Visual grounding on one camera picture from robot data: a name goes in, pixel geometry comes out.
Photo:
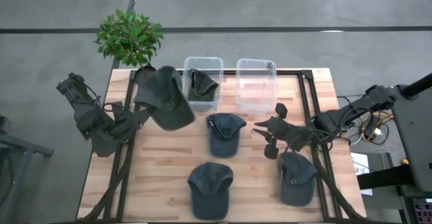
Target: plastic bin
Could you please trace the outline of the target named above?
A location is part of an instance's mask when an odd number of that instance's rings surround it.
[[[215,111],[218,104],[222,101],[222,82],[223,82],[223,60],[218,57],[189,57],[184,61],[183,71],[183,93],[188,99],[191,78],[191,69],[199,69],[209,75],[218,83],[213,101],[189,101],[190,106],[195,111]]]
[[[276,65],[269,60],[237,61],[236,102],[239,112],[264,115],[276,105]]]

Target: wooden tabletop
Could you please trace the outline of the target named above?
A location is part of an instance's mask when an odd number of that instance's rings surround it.
[[[312,70],[321,110],[338,109],[330,70]],[[129,75],[129,69],[113,70],[107,103],[124,101]],[[236,113],[235,76],[225,76],[223,83],[223,100],[217,111]],[[304,125],[297,77],[277,76],[277,89],[277,102],[285,104],[289,110],[286,120],[296,125]],[[308,90],[309,108],[312,109],[310,96]],[[174,132],[162,130],[150,119],[137,132],[124,221],[199,221],[194,218],[190,208],[187,179],[197,165],[207,161],[229,165],[234,172],[234,181],[229,189],[229,213],[225,221],[322,221],[317,191],[311,204],[303,208],[287,206],[279,201],[277,162],[264,156],[266,142],[252,130],[254,122],[269,119],[275,114],[274,111],[267,115],[239,114],[247,122],[247,126],[241,129],[237,155],[230,159],[218,159],[209,153],[208,130],[205,124],[205,117],[209,114],[196,113],[194,123]],[[333,143],[330,155],[336,184],[356,211],[366,216],[348,143],[344,140],[335,140]],[[277,146],[283,149],[286,143],[279,141]],[[303,148],[300,153],[312,161],[309,147]],[[112,164],[113,155],[107,158],[92,155],[78,217],[88,214],[107,189]],[[333,207],[327,186],[325,190],[332,215]],[[113,210],[117,209],[117,197],[118,190]]]

